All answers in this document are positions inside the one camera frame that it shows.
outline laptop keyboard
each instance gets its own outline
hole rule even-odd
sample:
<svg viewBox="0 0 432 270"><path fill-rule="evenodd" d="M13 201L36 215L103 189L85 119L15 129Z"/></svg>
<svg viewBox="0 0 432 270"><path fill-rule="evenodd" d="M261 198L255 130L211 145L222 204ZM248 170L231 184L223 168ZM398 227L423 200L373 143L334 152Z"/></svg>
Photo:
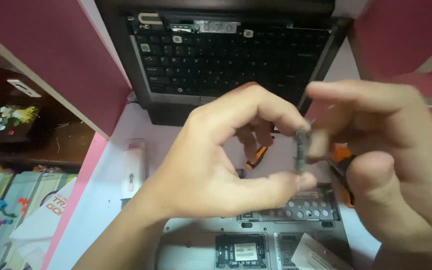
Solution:
<svg viewBox="0 0 432 270"><path fill-rule="evenodd" d="M326 45L326 30L264 28L236 34L139 29L135 36L153 93L219 97L255 81L297 104Z"/></svg>

